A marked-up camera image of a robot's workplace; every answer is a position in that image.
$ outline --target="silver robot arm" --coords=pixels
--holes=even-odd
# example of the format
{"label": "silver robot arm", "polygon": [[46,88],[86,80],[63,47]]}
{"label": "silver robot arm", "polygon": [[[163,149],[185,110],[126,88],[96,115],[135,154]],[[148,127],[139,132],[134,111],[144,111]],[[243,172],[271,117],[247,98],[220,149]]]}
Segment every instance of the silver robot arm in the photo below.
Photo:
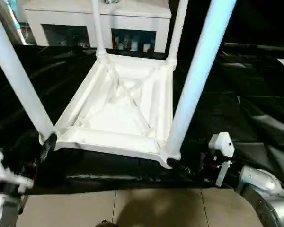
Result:
{"label": "silver robot arm", "polygon": [[[230,158],[234,153],[229,134],[221,132],[213,135],[209,142],[209,149],[214,159],[217,158],[215,156],[217,150],[226,158],[219,166],[220,171],[215,182],[216,186],[221,187],[232,165]],[[253,206],[264,227],[284,227],[284,188],[273,174],[243,166],[235,191]]]}

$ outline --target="beige floor tile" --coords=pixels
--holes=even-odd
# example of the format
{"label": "beige floor tile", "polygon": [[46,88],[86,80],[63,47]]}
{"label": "beige floor tile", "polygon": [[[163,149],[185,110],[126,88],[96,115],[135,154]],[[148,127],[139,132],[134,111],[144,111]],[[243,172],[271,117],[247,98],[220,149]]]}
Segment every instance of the beige floor tile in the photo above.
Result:
{"label": "beige floor tile", "polygon": [[115,191],[31,196],[17,227],[94,227],[112,220]]}
{"label": "beige floor tile", "polygon": [[262,227],[252,206],[231,189],[202,189],[209,227]]}
{"label": "beige floor tile", "polygon": [[119,227],[207,227],[201,191],[117,191],[114,222]]}

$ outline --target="white pole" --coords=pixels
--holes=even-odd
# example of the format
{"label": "white pole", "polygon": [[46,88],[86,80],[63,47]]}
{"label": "white pole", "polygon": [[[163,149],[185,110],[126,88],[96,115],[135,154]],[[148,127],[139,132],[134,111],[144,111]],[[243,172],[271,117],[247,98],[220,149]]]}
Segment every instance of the white pole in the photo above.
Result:
{"label": "white pole", "polygon": [[17,21],[15,15],[14,15],[14,12],[13,12],[11,6],[10,6],[9,1],[6,1],[5,4],[7,5],[8,9],[9,9],[10,17],[11,17],[13,23],[14,23],[14,27],[15,27],[15,29],[16,29],[16,31],[17,31],[17,34],[18,34],[18,36],[19,36],[19,38],[20,38],[22,44],[23,44],[23,45],[27,45],[27,43],[26,43],[26,41],[25,41],[25,38],[23,37],[20,24],[18,23],[18,21]]}
{"label": "white pole", "polygon": [[0,21],[0,66],[44,142],[54,127]]}
{"label": "white pole", "polygon": [[174,65],[177,64],[177,53],[182,35],[187,5],[188,5],[188,0],[180,0],[178,5],[176,21],[169,47],[169,55],[167,57],[167,61]]}
{"label": "white pole", "polygon": [[95,31],[96,31],[96,40],[97,40],[97,56],[106,55],[107,52],[104,47],[103,43],[103,36],[102,36],[102,28],[101,28],[101,20],[100,20],[100,11],[99,11],[99,0],[91,0],[92,5],[92,13],[94,18],[95,24]]}
{"label": "white pole", "polygon": [[187,129],[223,39],[236,0],[212,0],[190,65],[166,143],[170,157],[180,158]]}

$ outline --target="wrinkled black plastic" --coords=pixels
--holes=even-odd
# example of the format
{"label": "wrinkled black plastic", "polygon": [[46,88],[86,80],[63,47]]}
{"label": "wrinkled black plastic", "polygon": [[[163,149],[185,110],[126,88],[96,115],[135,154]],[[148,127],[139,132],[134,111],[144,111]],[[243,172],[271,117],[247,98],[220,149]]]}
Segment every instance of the wrinkled black plastic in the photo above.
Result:
{"label": "wrinkled black plastic", "polygon": [[[16,51],[55,123],[95,61],[95,51],[35,46],[17,46]],[[164,58],[159,54],[147,57]],[[191,61],[182,58],[174,72],[174,110]],[[284,183],[281,63],[255,56],[216,59],[181,149],[181,166],[198,171],[209,139],[221,131],[230,133],[238,162],[266,169]],[[42,152],[38,135],[1,69],[0,147],[4,148],[4,165],[15,171]],[[36,176],[34,188],[27,193],[211,186],[200,177],[164,169],[154,161],[75,149],[50,152]]]}

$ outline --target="white plastic stool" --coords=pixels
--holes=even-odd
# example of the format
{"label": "white plastic stool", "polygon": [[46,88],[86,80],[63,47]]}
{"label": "white plastic stool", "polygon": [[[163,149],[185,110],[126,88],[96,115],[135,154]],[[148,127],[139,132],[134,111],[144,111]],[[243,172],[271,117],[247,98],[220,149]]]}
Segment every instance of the white plastic stool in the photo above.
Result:
{"label": "white plastic stool", "polygon": [[219,49],[236,0],[212,0],[172,119],[172,74],[188,0],[180,0],[165,61],[107,54],[98,9],[91,0],[97,60],[55,126],[43,108],[0,23],[0,65],[43,143],[57,134],[55,150],[79,148],[152,159],[169,168],[180,148]]}

